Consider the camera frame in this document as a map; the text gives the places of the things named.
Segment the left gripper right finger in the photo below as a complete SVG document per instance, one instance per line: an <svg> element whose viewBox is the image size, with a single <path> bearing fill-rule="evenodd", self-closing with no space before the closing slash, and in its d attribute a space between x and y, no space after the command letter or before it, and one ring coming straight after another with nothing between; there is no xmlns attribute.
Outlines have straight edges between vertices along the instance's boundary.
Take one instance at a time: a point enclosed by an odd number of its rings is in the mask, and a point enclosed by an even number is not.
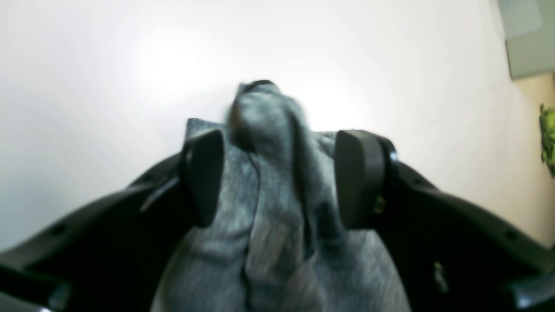
<svg viewBox="0 0 555 312"><path fill-rule="evenodd" d="M414 312L552 312L554 252L502 218L439 190L392 142L337 133L338 207L350 230L378 233Z"/></svg>

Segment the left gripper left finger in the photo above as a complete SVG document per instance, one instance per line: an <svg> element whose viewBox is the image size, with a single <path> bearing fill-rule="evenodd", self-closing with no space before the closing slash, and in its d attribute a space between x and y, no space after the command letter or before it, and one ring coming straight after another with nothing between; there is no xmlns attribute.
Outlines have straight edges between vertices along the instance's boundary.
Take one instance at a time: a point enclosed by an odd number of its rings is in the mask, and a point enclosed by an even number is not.
<svg viewBox="0 0 555 312"><path fill-rule="evenodd" d="M148 312L179 241L215 218L220 130L1 253L3 312Z"/></svg>

